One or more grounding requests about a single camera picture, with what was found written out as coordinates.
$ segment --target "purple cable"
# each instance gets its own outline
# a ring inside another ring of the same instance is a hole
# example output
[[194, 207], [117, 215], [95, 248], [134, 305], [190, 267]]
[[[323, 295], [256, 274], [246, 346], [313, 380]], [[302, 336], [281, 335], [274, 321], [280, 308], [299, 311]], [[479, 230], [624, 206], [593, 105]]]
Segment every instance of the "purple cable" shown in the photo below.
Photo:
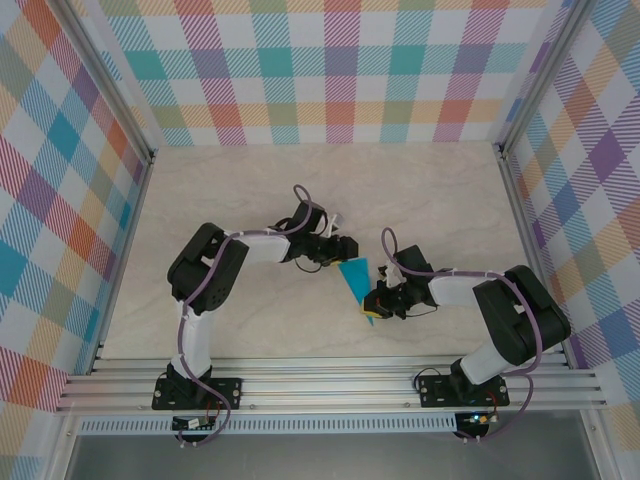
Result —
[[[300, 194], [298, 193], [298, 190], [301, 190], [304, 193], [306, 199], [303, 199], [300, 196]], [[312, 202], [311, 202], [311, 195], [309, 194], [309, 191], [306, 188], [304, 188], [302, 185], [299, 185], [299, 184], [296, 184], [296, 185], [293, 186], [293, 192], [295, 193], [295, 195], [298, 198], [298, 200], [300, 200], [300, 202], [305, 202], [306, 201], [306, 202], [308, 202], [308, 205], [309, 205], [309, 208], [307, 209], [307, 214], [304, 217], [304, 220], [302, 221], [302, 223], [300, 223], [299, 225], [293, 227], [290, 230], [285, 230], [285, 231], [282, 231], [282, 232], [276, 232], [276, 231], [273, 231], [273, 230], [247, 230], [246, 232], [234, 232], [234, 233], [228, 235], [223, 240], [222, 244], [220, 245], [220, 248], [218, 249], [218, 253], [216, 253], [215, 258], [213, 259], [213, 262], [211, 263], [211, 267], [209, 267], [209, 271], [207, 272], [207, 274], [205, 275], [204, 279], [202, 280], [202, 283], [200, 283], [198, 288], [196, 288], [193, 291], [193, 293], [184, 301], [184, 303], [182, 305], [182, 316], [180, 317], [180, 326], [178, 327], [178, 354], [180, 355], [180, 363], [182, 364], [182, 367], [184, 368], [184, 371], [187, 373], [189, 378], [196, 385], [198, 385], [200, 388], [206, 390], [207, 392], [209, 392], [210, 394], [215, 396], [218, 400], [220, 400], [222, 402], [222, 404], [227, 409], [227, 415], [225, 416], [225, 419], [224, 419], [224, 422], [222, 422], [222, 425], [220, 425], [220, 427], [218, 427], [218, 429], [215, 432], [211, 433], [204, 440], [202, 440], [200, 442], [187, 442], [182, 437], [183, 430], [180, 430], [178, 432], [178, 439], [182, 442], [182, 445], [187, 444], [187, 445], [191, 445], [192, 447], [198, 447], [200, 445], [205, 445], [205, 444], [211, 442], [214, 438], [216, 438], [218, 435], [220, 435], [220, 433], [225, 428], [227, 428], [227, 424], [229, 423], [229, 420], [231, 418], [231, 405], [229, 405], [229, 401], [222, 394], [220, 394], [220, 392], [214, 390], [213, 388], [211, 388], [206, 383], [200, 381], [200, 379], [198, 377], [196, 377], [196, 375], [193, 373], [191, 368], [189, 368], [189, 365], [187, 364], [187, 361], [184, 358], [184, 346], [183, 346], [184, 328], [185, 328], [185, 325], [187, 323], [187, 317], [189, 315], [189, 305], [191, 305], [191, 302], [193, 302], [198, 297], [198, 295], [200, 295], [202, 293], [202, 291], [206, 288], [207, 284], [209, 283], [209, 281], [213, 277], [213, 274], [215, 273], [216, 268], [218, 268], [218, 264], [220, 263], [220, 258], [222, 257], [222, 253], [224, 252], [224, 249], [227, 247], [229, 242], [231, 242], [231, 240], [239, 238], [239, 237], [262, 236], [262, 235], [272, 235], [272, 236], [277, 236], [277, 237], [284, 237], [286, 235], [290, 235], [290, 234], [295, 233], [298, 230], [304, 228], [304, 226], [309, 222], [309, 219], [311, 218], [311, 212], [313, 210]]]
[[509, 280], [504, 275], [501, 275], [499, 273], [495, 273], [495, 272], [459, 271], [459, 270], [449, 270], [449, 271], [446, 271], [446, 272], [419, 272], [417, 270], [411, 270], [410, 268], [403, 267], [402, 265], [400, 265], [400, 263], [394, 258], [394, 256], [389, 251], [389, 247], [387, 246], [387, 240], [386, 240], [387, 232], [389, 232], [391, 234], [391, 238], [393, 239], [393, 245], [394, 245], [393, 250], [394, 250], [394, 252], [398, 251], [398, 238], [396, 237], [395, 232], [390, 227], [385, 227], [382, 230], [382, 235], [381, 235], [382, 249], [384, 250], [384, 253], [387, 255], [387, 257], [389, 257], [389, 260], [391, 261], [391, 263], [393, 263], [401, 271], [403, 271], [405, 273], [408, 273], [410, 275], [416, 275], [416, 276], [419, 276], [419, 277], [453, 277], [453, 276], [456, 276], [456, 277], [487, 277], [487, 278], [494, 278], [496, 280], [500, 280], [507, 287], [509, 287], [509, 289], [514, 293], [514, 295], [516, 296], [516, 298], [518, 299], [518, 301], [520, 302], [520, 304], [524, 308], [524, 311], [527, 314], [527, 318], [529, 319], [529, 322], [531, 323], [531, 328], [533, 330], [533, 336], [535, 337], [535, 340], [536, 340], [536, 356], [535, 356], [535, 359], [534, 359], [533, 363], [531, 365], [529, 365], [528, 367], [521, 368], [519, 370], [514, 370], [512, 372], [507, 372], [507, 373], [504, 374], [505, 376], [509, 376], [509, 377], [513, 377], [513, 376], [523, 376], [523, 377], [525, 377], [529, 381], [529, 393], [527, 394], [527, 398], [525, 399], [525, 401], [522, 403], [522, 407], [520, 407], [520, 410], [518, 410], [518, 413], [516, 413], [516, 415], [511, 419], [511, 421], [507, 425], [502, 427], [500, 430], [498, 430], [497, 432], [493, 432], [493, 433], [490, 433], [490, 434], [486, 435], [484, 437], [484, 439], [486, 440], [486, 439], [489, 439], [489, 438], [495, 438], [498, 435], [501, 435], [506, 430], [511, 428], [511, 426], [515, 423], [515, 421], [524, 414], [524, 411], [529, 406], [529, 403], [531, 402], [531, 397], [533, 396], [533, 380], [531, 379], [531, 377], [528, 374], [531, 373], [532, 371], [534, 371], [538, 367], [538, 365], [540, 365], [540, 360], [542, 359], [542, 336], [540, 335], [540, 328], [538, 327], [538, 322], [536, 321], [536, 317], [533, 314], [533, 311], [531, 310], [531, 307], [527, 303], [527, 300], [524, 298], [524, 295], [522, 295], [522, 293], [520, 293], [520, 290], [518, 290], [518, 287], [516, 286], [516, 284], [513, 283], [511, 280]]

